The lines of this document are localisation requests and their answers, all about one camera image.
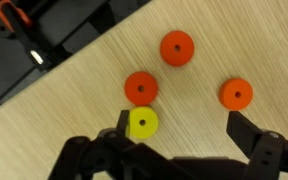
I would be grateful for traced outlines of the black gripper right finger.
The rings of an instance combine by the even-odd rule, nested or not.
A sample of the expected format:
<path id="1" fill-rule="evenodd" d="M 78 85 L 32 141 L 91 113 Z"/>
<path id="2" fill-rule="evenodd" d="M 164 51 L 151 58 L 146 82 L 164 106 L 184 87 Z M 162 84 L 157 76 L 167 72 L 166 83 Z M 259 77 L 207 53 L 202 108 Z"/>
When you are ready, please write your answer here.
<path id="1" fill-rule="evenodd" d="M 239 111 L 230 111 L 226 132 L 243 154 L 250 158 L 263 131 Z"/>

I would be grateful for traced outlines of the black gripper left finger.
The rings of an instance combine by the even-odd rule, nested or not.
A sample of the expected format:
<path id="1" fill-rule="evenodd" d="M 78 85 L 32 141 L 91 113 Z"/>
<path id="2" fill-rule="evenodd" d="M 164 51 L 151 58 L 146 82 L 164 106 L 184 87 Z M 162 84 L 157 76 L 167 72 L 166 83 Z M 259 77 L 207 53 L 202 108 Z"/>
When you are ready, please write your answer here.
<path id="1" fill-rule="evenodd" d="M 120 112 L 116 129 L 125 136 L 129 135 L 129 110 L 122 110 Z"/>

